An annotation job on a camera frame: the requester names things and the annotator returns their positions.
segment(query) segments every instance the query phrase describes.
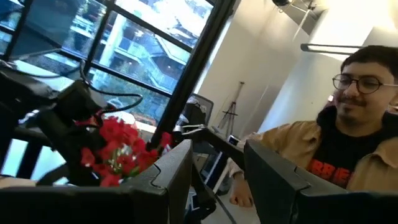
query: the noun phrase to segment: round eyeglasses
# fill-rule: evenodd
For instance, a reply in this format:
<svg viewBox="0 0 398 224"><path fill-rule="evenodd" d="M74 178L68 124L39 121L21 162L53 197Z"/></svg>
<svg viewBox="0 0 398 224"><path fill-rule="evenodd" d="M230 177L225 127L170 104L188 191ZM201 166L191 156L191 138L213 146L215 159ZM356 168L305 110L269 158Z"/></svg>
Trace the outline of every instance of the round eyeglasses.
<svg viewBox="0 0 398 224"><path fill-rule="evenodd" d="M380 88L380 86L398 87L398 85L381 83L375 77L362 77L355 79L351 78L349 75L338 74L333 78L333 86L335 86L337 90L348 89L352 82L356 82L356 89L362 94L374 93Z"/></svg>

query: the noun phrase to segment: black t-shirt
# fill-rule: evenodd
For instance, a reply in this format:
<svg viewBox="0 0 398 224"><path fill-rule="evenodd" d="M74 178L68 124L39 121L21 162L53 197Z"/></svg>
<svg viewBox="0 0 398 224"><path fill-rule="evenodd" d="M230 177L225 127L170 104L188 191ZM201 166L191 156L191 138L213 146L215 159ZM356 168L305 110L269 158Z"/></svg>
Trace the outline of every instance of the black t-shirt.
<svg viewBox="0 0 398 224"><path fill-rule="evenodd" d="M308 171L346 188L358 161L374 152L381 141L382 131L356 138L332 128L323 135Z"/></svg>
<svg viewBox="0 0 398 224"><path fill-rule="evenodd" d="M369 136L352 137L335 126L336 108L325 108L318 115L321 143L307 170L331 183L346 188L360 159L374 152L384 140L398 136L397 116L386 113L383 128Z"/></svg>

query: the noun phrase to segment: hood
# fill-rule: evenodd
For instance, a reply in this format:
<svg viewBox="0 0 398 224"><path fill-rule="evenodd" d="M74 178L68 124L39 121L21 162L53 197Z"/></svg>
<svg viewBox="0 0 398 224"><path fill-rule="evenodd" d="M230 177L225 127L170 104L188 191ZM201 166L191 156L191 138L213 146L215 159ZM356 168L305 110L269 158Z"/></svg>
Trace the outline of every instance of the hood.
<svg viewBox="0 0 398 224"><path fill-rule="evenodd" d="M335 128L337 109L333 106L328 106L319 112L317 117L317 124L321 127L322 133L327 133L328 130ZM382 118L383 135L386 138L393 138L398 136L398 115L385 112Z"/></svg>

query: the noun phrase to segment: glass pane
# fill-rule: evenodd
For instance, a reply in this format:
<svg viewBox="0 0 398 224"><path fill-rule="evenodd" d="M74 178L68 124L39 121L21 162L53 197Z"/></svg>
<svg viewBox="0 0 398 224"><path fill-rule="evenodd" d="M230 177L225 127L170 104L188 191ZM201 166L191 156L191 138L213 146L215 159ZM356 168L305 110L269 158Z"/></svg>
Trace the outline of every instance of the glass pane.
<svg viewBox="0 0 398 224"><path fill-rule="evenodd" d="M87 0L79 9L63 48L87 57L100 27L106 7L95 0Z"/></svg>
<svg viewBox="0 0 398 224"><path fill-rule="evenodd" d="M0 55L4 54L8 43L11 41L11 35L0 31Z"/></svg>
<svg viewBox="0 0 398 224"><path fill-rule="evenodd" d="M164 109L169 102L169 98L162 96L158 93L137 86L133 83L124 81L113 75L109 75L97 69L91 69L88 75L94 87L99 90L107 91L110 93L138 93L144 99L136 107L126 110L125 112L134 115L135 119L139 122L156 126L163 115ZM104 98L117 106L127 106L133 104L136 99L132 97L116 97L103 95Z"/></svg>
<svg viewBox="0 0 398 224"><path fill-rule="evenodd" d="M116 4L177 40L194 47L213 6L206 0L117 0Z"/></svg>
<svg viewBox="0 0 398 224"><path fill-rule="evenodd" d="M31 180L40 180L46 173L54 170L66 161L57 151L52 151L51 148L44 146L40 151L37 159L35 169L33 170Z"/></svg>
<svg viewBox="0 0 398 224"><path fill-rule="evenodd" d="M10 147L8 148L6 160L4 165L0 167L0 173L4 175L16 176L18 168L24 157L27 142L18 139L13 139L11 141Z"/></svg>
<svg viewBox="0 0 398 224"><path fill-rule="evenodd" d="M53 75L63 75L74 80L79 78L79 74L78 72L70 72L78 65L78 62L56 53L29 57L18 63L21 70L25 70L23 67L29 67L32 74L43 75L51 72Z"/></svg>
<svg viewBox="0 0 398 224"><path fill-rule="evenodd" d="M115 12L108 27L108 44L100 45L95 60L172 93L190 54Z"/></svg>
<svg viewBox="0 0 398 224"><path fill-rule="evenodd" d="M22 5L18 0L0 1L0 26L15 29L21 17Z"/></svg>

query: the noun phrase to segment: flower bouquet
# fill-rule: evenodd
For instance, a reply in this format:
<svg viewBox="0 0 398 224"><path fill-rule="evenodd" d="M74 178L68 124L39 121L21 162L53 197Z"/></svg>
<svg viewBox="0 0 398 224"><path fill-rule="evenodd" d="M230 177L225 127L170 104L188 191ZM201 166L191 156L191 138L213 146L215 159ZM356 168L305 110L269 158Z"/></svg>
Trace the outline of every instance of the flower bouquet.
<svg viewBox="0 0 398 224"><path fill-rule="evenodd" d="M134 177L151 166L158 158L159 152L168 148L171 135L163 133L159 146L148 150L146 143L139 137L134 125L126 124L114 116L79 122L77 125L98 125L99 133L106 141L105 147L92 151L81 149L81 164L92 167L101 178L102 187L118 186L124 179Z"/></svg>

